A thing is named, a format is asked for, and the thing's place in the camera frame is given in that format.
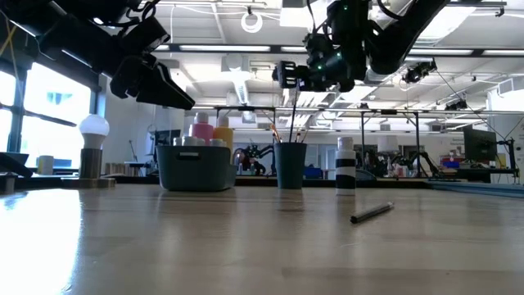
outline pink bottle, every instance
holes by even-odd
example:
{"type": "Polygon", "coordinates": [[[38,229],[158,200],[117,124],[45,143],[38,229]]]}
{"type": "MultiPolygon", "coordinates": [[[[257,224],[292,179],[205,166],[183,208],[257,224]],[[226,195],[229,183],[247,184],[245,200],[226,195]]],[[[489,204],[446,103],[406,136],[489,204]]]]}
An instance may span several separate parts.
{"type": "Polygon", "coordinates": [[[204,112],[197,112],[195,116],[195,123],[189,126],[189,136],[202,138],[206,141],[206,145],[210,144],[210,139],[213,138],[213,126],[209,125],[210,118],[204,112]]]}

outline wooden table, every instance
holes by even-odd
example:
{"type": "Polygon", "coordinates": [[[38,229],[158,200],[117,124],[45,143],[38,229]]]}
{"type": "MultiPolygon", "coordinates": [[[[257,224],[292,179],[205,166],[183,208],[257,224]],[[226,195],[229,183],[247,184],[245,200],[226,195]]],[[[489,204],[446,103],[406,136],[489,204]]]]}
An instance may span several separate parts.
{"type": "Polygon", "coordinates": [[[157,185],[0,197],[0,294],[523,294],[524,202],[157,185]],[[396,207],[353,226],[350,214],[396,207]]]}

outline yellow bottle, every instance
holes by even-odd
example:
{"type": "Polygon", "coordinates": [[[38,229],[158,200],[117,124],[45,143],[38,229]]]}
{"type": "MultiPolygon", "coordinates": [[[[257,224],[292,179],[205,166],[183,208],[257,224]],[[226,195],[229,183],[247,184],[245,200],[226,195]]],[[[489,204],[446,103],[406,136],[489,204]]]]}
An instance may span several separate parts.
{"type": "Polygon", "coordinates": [[[233,152],[233,130],[229,128],[228,117],[219,117],[219,125],[213,131],[213,138],[222,139],[226,143],[226,147],[229,148],[229,151],[233,152]]]}

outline light bulb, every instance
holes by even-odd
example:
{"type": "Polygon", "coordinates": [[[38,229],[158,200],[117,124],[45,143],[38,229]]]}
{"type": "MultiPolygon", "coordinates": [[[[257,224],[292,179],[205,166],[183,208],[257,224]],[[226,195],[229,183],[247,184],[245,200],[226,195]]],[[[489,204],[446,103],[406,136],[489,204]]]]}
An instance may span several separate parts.
{"type": "Polygon", "coordinates": [[[100,149],[109,134],[109,123],[99,115],[89,115],[80,122],[79,129],[84,137],[84,148],[100,149]]]}

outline black and white cylinder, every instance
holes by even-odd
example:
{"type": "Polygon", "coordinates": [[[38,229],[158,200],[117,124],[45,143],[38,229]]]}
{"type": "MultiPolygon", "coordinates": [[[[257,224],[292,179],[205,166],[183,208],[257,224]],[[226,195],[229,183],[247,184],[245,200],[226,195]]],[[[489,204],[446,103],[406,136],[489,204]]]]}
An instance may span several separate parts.
{"type": "Polygon", "coordinates": [[[354,196],[357,187],[356,152],[350,137],[338,138],[336,177],[337,195],[354,196]]]}

